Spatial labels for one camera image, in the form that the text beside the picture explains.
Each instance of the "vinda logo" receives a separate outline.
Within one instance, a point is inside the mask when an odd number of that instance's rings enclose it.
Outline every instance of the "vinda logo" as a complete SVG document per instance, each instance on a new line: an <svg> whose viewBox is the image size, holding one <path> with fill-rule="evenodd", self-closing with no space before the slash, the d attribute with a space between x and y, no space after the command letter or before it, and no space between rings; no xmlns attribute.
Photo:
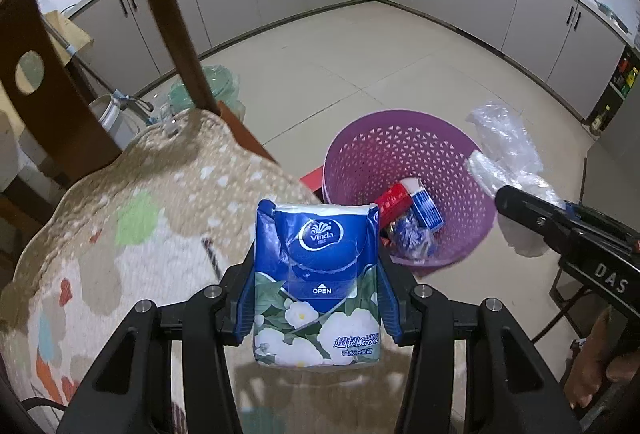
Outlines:
<svg viewBox="0 0 640 434"><path fill-rule="evenodd" d="M300 245L305 250L316 252L336 244L342 239L342 225L332 219L316 219L305 224L298 234Z"/></svg>

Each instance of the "white flower print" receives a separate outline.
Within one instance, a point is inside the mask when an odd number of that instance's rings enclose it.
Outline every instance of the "white flower print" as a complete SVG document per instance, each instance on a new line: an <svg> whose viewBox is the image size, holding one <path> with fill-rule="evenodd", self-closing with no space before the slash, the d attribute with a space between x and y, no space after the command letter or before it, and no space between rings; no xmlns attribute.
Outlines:
<svg viewBox="0 0 640 434"><path fill-rule="evenodd" d="M276 364L291 367L321 366L322 354L306 338L297 337L291 345L283 342L279 346Z"/></svg>
<svg viewBox="0 0 640 434"><path fill-rule="evenodd" d="M344 348L334 348L335 339L338 337L366 337L379 332L380 325L369 310L354 309L349 316L338 311L332 314L320 328L318 342L331 356L334 366L346 366L353 361L353 356L342 356Z"/></svg>
<svg viewBox="0 0 640 434"><path fill-rule="evenodd" d="M254 337L255 354L258 356L277 354L281 346L286 346L283 340L283 332L271 328L264 328Z"/></svg>
<svg viewBox="0 0 640 434"><path fill-rule="evenodd" d="M317 320L318 317L318 312L311 307L311 304L304 301L292 302L284 312L285 320L296 329Z"/></svg>

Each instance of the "black cabinet handle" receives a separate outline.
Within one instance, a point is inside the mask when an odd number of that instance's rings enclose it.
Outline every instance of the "black cabinet handle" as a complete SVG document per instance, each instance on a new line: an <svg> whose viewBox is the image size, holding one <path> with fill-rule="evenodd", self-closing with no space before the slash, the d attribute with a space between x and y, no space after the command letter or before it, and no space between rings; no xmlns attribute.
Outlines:
<svg viewBox="0 0 640 434"><path fill-rule="evenodd" d="M138 5L135 0L131 0L131 5L133 6L133 11L138 11Z"/></svg>
<svg viewBox="0 0 640 434"><path fill-rule="evenodd" d="M122 7L122 11L124 12L124 16L128 17L129 12L127 11L127 8L124 7L124 1L123 0L119 0L119 1L120 1L120 6Z"/></svg>

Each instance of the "white bucket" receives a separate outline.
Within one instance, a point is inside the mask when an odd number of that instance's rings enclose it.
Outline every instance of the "white bucket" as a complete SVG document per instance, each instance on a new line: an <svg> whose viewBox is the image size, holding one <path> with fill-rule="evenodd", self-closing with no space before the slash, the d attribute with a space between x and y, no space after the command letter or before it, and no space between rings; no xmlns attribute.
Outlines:
<svg viewBox="0 0 640 434"><path fill-rule="evenodd" d="M124 150L136 133L124 119L116 100L110 94L104 94L92 101L89 109L116 145Z"/></svg>

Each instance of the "green plastic bag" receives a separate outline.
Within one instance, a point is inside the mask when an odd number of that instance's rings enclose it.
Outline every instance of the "green plastic bag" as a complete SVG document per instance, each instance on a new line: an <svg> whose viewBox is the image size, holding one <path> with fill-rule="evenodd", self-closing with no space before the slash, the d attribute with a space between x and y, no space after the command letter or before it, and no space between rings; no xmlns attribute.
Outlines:
<svg viewBox="0 0 640 434"><path fill-rule="evenodd" d="M223 102L229 110L236 115L241 122L244 120L246 108L238 100L240 91L240 81L238 75L233 74L224 66L203 66L202 71L209 84L211 94L217 102ZM190 109L194 107L193 101L184 86L184 82L178 76L178 79L172 84L169 90L169 102L171 103L174 113Z"/></svg>

